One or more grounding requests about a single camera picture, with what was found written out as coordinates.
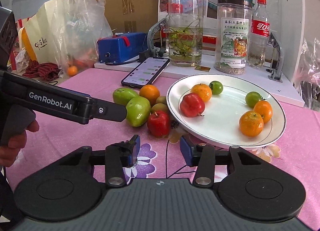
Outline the person's left hand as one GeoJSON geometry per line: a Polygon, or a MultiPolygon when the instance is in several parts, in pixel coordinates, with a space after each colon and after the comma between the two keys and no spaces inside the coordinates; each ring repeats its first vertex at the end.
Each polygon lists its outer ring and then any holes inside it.
{"type": "Polygon", "coordinates": [[[39,124],[36,120],[28,125],[28,127],[19,135],[12,136],[9,139],[8,145],[0,148],[0,165],[3,167],[10,167],[16,161],[16,157],[21,149],[23,149],[27,142],[27,131],[39,131],[39,124]]]}

